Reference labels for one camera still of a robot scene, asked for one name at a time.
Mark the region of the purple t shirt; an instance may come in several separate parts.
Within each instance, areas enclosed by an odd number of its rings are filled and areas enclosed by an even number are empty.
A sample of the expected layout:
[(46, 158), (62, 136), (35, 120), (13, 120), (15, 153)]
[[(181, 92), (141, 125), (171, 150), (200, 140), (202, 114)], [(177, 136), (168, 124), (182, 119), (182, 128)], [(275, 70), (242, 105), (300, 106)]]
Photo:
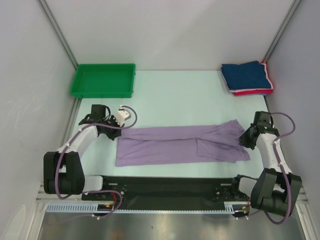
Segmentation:
[(130, 128), (118, 138), (117, 167), (249, 161), (237, 120), (219, 125)]

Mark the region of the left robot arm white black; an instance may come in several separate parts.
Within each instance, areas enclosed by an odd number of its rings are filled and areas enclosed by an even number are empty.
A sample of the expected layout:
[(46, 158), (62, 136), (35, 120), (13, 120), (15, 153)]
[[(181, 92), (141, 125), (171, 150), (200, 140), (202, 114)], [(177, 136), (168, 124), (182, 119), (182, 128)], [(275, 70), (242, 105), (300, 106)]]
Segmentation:
[(81, 157), (90, 144), (106, 135), (110, 140), (121, 136), (127, 118), (131, 114), (123, 107), (111, 114), (106, 105), (93, 104), (91, 112), (78, 124), (79, 130), (62, 147), (49, 151), (43, 157), (43, 188), (46, 194), (79, 195), (85, 189), (86, 177)]

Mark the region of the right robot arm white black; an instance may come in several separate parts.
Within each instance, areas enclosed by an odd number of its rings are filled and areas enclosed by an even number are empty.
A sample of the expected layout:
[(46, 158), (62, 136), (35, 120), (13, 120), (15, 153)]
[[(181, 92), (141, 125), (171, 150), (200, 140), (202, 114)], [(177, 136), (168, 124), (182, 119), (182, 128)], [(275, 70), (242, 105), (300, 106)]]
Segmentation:
[(283, 135), (274, 127), (273, 116), (257, 111), (250, 127), (239, 137), (241, 146), (259, 150), (263, 170), (259, 178), (237, 175), (230, 194), (237, 201), (249, 197), (253, 209), (264, 212), (273, 224), (281, 225), (293, 212), (302, 179), (286, 163), (281, 149)]

